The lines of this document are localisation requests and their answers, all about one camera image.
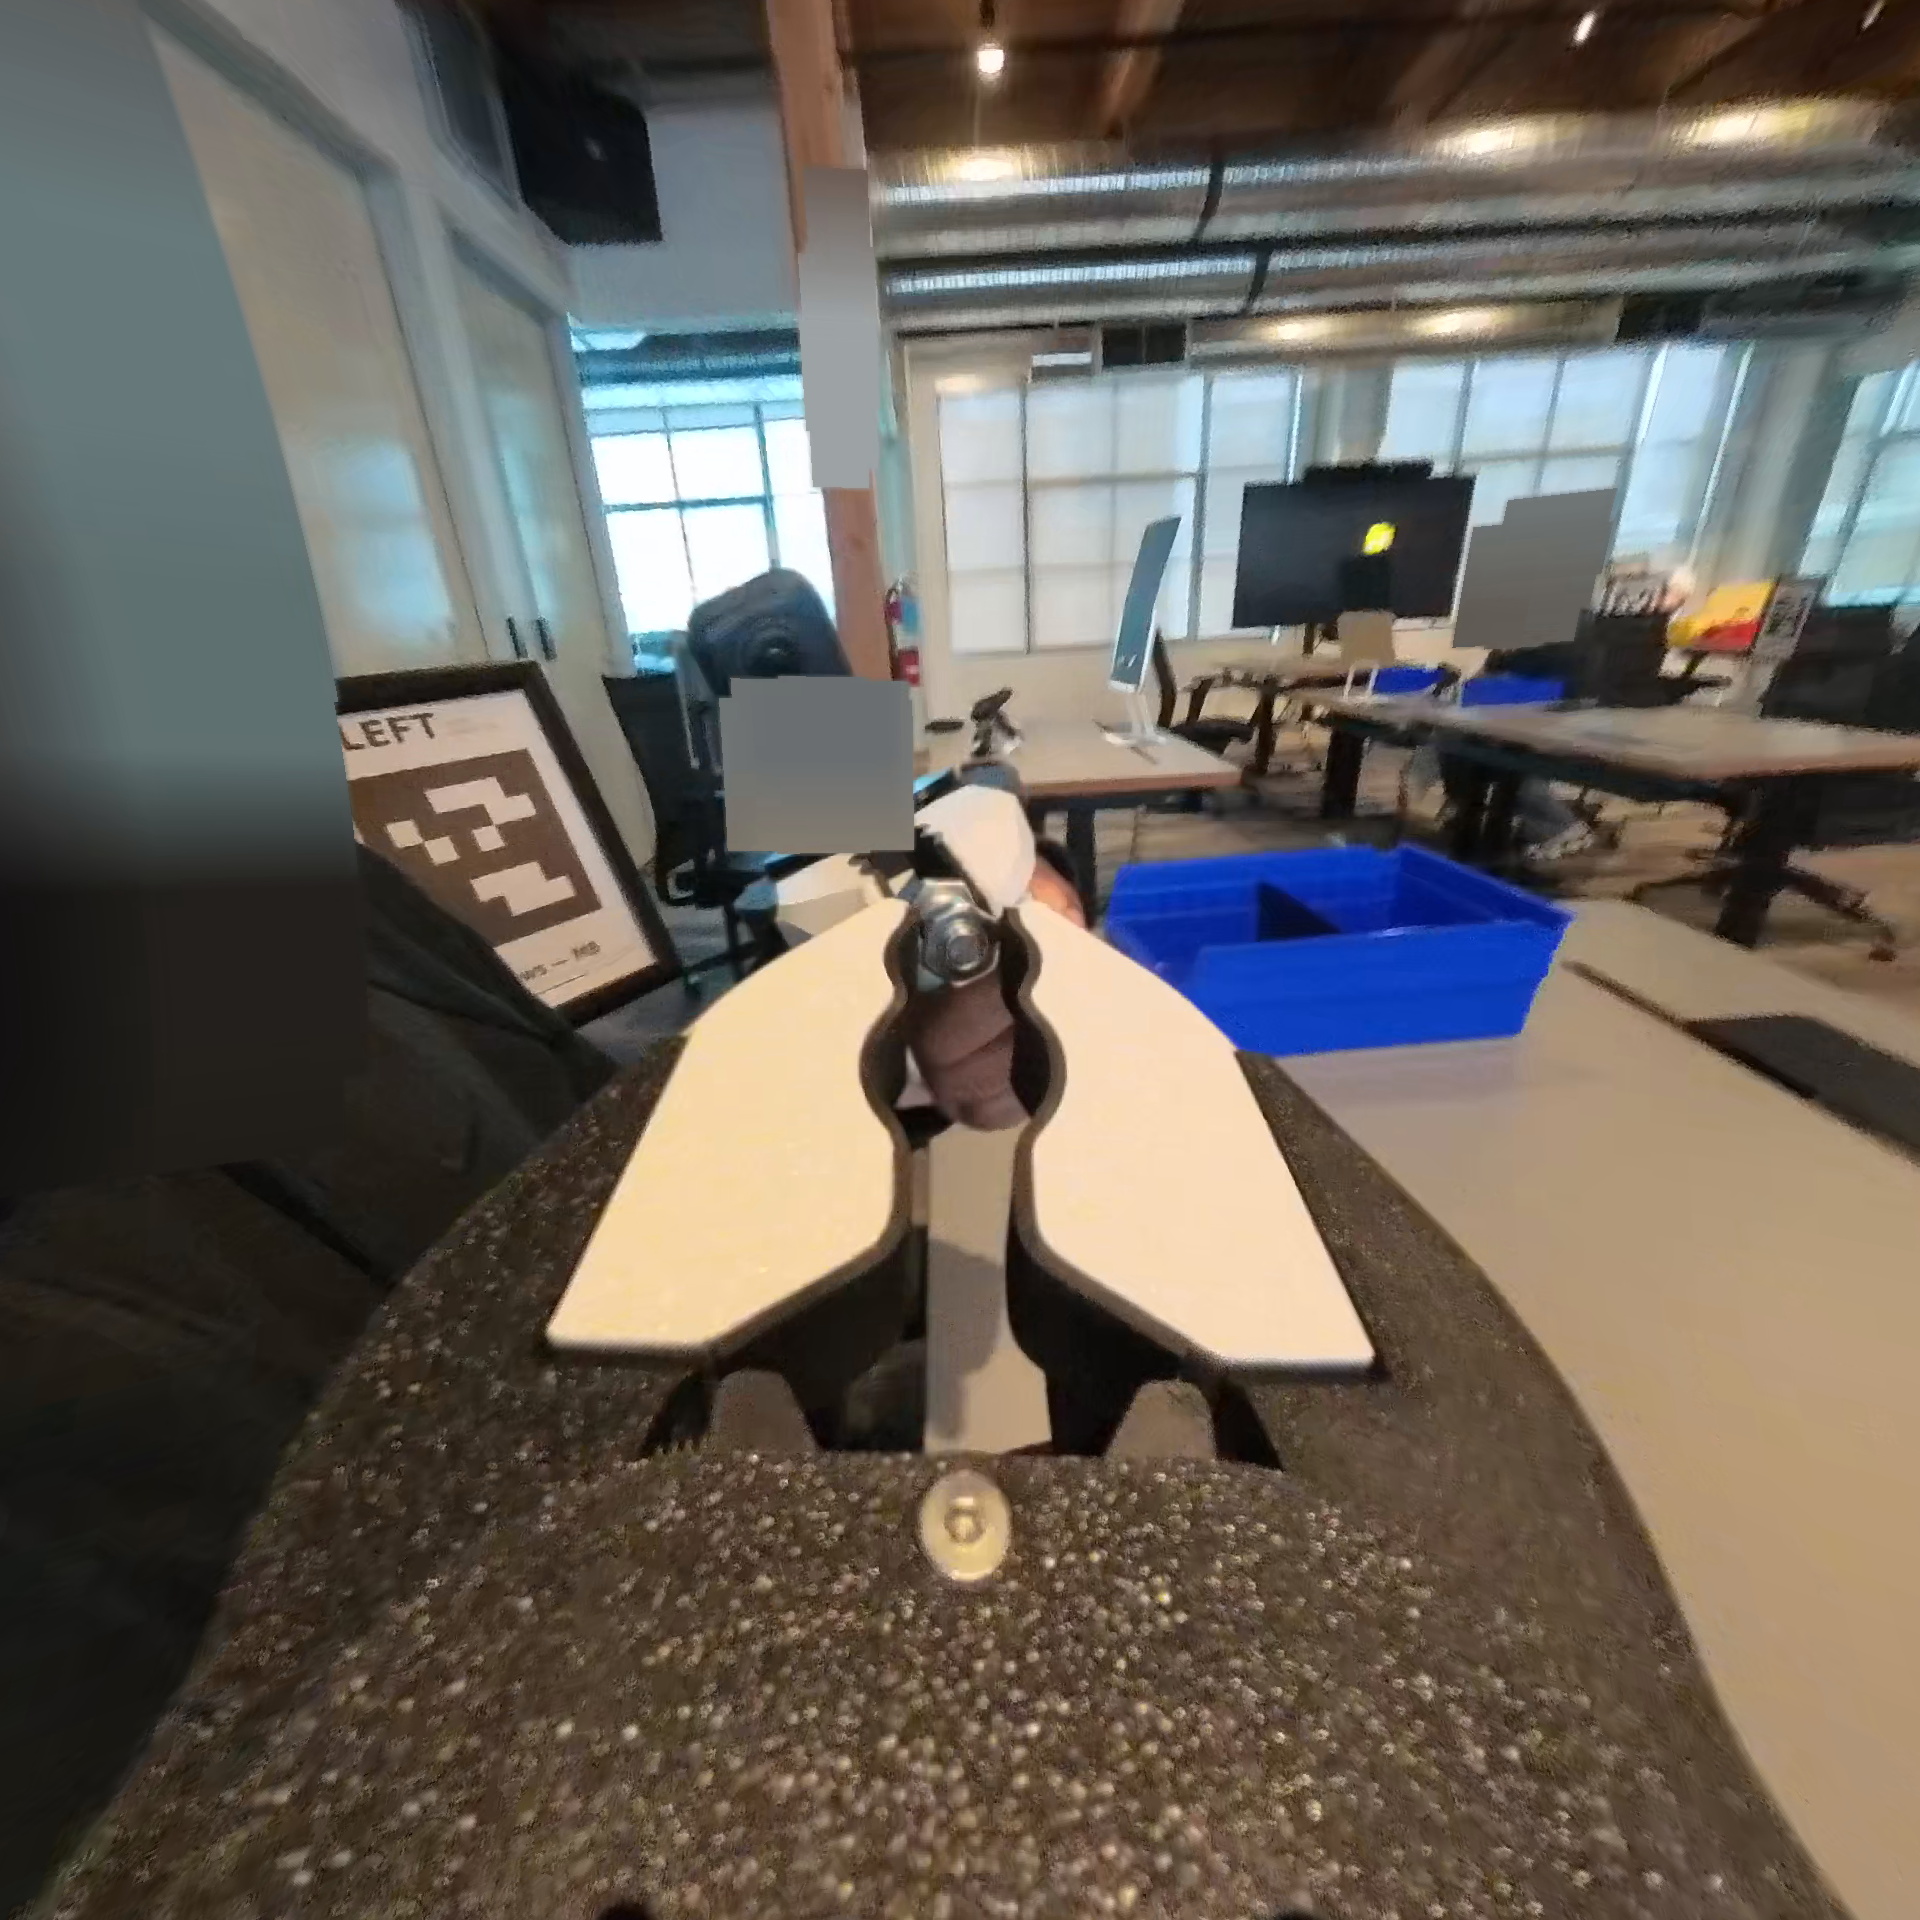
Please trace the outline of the black wall speaker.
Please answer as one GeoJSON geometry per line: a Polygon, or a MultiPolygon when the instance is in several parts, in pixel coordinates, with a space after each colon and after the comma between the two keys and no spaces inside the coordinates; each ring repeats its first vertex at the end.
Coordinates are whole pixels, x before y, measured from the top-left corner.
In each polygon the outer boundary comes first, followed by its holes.
{"type": "Polygon", "coordinates": [[[524,40],[499,38],[494,67],[529,211],[570,247],[662,243],[643,110],[524,40]]]}

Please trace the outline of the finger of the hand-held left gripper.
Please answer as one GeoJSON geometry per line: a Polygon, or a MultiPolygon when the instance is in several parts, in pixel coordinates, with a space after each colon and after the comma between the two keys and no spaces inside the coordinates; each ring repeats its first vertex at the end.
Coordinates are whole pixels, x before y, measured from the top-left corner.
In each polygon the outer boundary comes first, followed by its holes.
{"type": "Polygon", "coordinates": [[[805,944],[897,896],[902,877],[908,853],[813,858],[776,879],[773,928],[785,944],[805,944]]]}
{"type": "Polygon", "coordinates": [[[1040,851],[1016,789],[961,783],[917,812],[917,835],[985,909],[1013,909],[1032,898],[1040,851]]]}

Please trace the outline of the yellow storage bin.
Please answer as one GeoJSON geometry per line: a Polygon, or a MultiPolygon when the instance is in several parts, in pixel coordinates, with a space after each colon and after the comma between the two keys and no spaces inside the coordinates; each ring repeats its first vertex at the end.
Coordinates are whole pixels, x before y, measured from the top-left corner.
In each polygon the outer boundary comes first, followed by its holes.
{"type": "Polygon", "coordinates": [[[1776,579],[1760,579],[1712,588],[1691,610],[1670,616],[1666,645],[1682,656],[1746,656],[1776,586],[1776,579]]]}

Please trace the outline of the large blue plastic bin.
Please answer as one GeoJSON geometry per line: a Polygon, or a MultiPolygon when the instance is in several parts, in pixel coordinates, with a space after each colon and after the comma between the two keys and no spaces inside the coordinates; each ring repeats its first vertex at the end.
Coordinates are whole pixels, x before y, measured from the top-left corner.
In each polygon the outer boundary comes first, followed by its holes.
{"type": "Polygon", "coordinates": [[[1513,1040],[1572,915],[1422,848],[1137,863],[1105,930],[1268,1059],[1513,1040]]]}

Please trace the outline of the long wooden desk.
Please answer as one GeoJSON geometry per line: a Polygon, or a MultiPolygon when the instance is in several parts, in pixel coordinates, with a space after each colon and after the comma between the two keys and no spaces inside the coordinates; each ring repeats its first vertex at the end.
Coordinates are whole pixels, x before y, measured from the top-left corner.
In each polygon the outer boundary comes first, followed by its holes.
{"type": "Polygon", "coordinates": [[[1898,928],[1873,909],[1865,894],[1806,868],[1802,855],[1915,844],[1914,731],[1693,704],[1461,709],[1459,686],[1443,698],[1372,699],[1356,678],[1310,664],[1267,672],[1219,668],[1206,682],[1238,682],[1257,690],[1254,739],[1265,748],[1282,704],[1304,704],[1310,720],[1331,734],[1320,800],[1328,823],[1353,816],[1363,757],[1374,744],[1433,749],[1437,730],[1568,744],[1601,760],[1590,786],[1564,783],[1579,796],[1715,806],[1726,820],[1712,862],[1645,883],[1634,891],[1636,901],[1693,885],[1720,901],[1715,933],[1729,944],[1756,948],[1772,906],[1793,894],[1858,928],[1877,962],[1896,959],[1901,948],[1898,928]]]}

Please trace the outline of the framed black white poster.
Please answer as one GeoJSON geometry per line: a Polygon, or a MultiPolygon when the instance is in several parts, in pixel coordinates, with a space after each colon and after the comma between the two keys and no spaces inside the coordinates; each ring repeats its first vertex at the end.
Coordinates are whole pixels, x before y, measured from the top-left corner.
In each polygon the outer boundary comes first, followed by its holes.
{"type": "Polygon", "coordinates": [[[586,1024],[684,978],[652,885],[536,662],[336,682],[357,842],[586,1024]]]}

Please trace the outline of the clear tilted panel stand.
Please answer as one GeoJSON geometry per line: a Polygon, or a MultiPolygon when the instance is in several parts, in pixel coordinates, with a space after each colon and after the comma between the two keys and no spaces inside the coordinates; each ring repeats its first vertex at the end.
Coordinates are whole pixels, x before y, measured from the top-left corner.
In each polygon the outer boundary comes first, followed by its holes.
{"type": "Polygon", "coordinates": [[[1125,715],[1100,723],[1100,731],[1114,744],[1129,749],[1142,749],[1161,736],[1161,727],[1148,709],[1146,690],[1155,675],[1155,654],[1161,639],[1161,589],[1181,525],[1185,516],[1174,511],[1152,518],[1142,527],[1121,599],[1107,687],[1122,699],[1125,715]]]}

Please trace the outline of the large black monitor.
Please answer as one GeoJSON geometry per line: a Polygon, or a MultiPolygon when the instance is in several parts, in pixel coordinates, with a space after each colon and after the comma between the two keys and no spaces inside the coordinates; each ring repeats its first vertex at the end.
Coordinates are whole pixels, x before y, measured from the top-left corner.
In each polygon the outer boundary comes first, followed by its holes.
{"type": "Polygon", "coordinates": [[[1476,478],[1427,464],[1315,468],[1238,496],[1236,631],[1320,628],[1347,612],[1449,620],[1476,478]]]}

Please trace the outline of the wooden support post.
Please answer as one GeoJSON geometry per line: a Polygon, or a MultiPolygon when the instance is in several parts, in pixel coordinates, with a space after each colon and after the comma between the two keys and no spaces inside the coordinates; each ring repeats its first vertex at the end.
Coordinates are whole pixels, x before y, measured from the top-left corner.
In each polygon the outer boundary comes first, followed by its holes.
{"type": "Polygon", "coordinates": [[[885,616],[880,288],[857,94],[829,3],[766,3],[785,140],[808,456],[822,499],[837,631],[853,670],[894,676],[885,616]]]}

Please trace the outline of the black mesh office chair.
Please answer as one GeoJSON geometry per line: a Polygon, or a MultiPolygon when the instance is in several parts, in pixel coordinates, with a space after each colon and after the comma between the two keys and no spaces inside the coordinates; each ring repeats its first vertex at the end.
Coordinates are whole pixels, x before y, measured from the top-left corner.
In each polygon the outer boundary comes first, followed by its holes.
{"type": "Polygon", "coordinates": [[[694,744],[676,675],[604,676],[616,723],[641,770],[654,812],[656,851],[648,876],[660,906],[720,915],[724,942],[715,955],[684,962],[681,975],[726,968],[734,980],[766,957],[769,938],[742,922],[742,898],[790,872],[793,855],[732,851],[718,772],[694,744]]]}

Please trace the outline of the long silver ceiling duct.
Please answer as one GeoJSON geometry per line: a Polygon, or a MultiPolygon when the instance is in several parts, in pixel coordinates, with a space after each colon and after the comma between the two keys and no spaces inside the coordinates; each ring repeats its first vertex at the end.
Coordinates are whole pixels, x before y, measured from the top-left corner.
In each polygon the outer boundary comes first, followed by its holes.
{"type": "Polygon", "coordinates": [[[1873,326],[1915,285],[1915,215],[1915,110],[1820,99],[870,181],[897,336],[1008,336],[1043,378],[1873,326]]]}

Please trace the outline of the person's black jacket torso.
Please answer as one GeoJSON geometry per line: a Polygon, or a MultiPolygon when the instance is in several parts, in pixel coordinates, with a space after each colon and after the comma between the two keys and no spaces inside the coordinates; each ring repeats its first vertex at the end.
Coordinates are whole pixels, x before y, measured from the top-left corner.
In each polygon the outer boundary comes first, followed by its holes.
{"type": "Polygon", "coordinates": [[[370,1032],[336,1139],[4,1197],[4,1914],[137,1763],[372,1310],[612,1074],[388,860],[357,866],[370,1032]]]}

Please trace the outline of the person's left hand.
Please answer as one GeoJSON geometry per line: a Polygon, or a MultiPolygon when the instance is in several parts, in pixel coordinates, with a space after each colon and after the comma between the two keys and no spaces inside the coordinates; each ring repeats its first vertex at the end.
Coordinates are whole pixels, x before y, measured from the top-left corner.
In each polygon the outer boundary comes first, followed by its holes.
{"type": "Polygon", "coordinates": [[[952,1127],[1008,1134],[1027,1124],[1016,1086],[1017,1007],[1002,972],[965,987],[917,992],[902,1040],[909,1074],[897,1110],[913,1144],[952,1127]]]}

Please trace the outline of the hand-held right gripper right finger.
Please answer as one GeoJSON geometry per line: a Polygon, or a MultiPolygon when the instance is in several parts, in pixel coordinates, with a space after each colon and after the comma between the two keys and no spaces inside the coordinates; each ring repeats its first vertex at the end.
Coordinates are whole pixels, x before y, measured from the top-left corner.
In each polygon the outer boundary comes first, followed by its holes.
{"type": "Polygon", "coordinates": [[[1052,1384],[1377,1366],[1236,1046],[1046,906],[1006,923],[1017,1082],[1006,1299],[1052,1384]]]}

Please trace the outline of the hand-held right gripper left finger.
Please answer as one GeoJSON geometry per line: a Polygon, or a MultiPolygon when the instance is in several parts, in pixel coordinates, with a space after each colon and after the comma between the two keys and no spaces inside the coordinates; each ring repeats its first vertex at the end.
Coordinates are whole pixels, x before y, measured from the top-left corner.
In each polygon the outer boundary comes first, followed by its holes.
{"type": "Polygon", "coordinates": [[[546,1320],[553,1354],[862,1376],[899,1342],[913,959],[909,911],[882,901],[693,1024],[546,1320]]]}

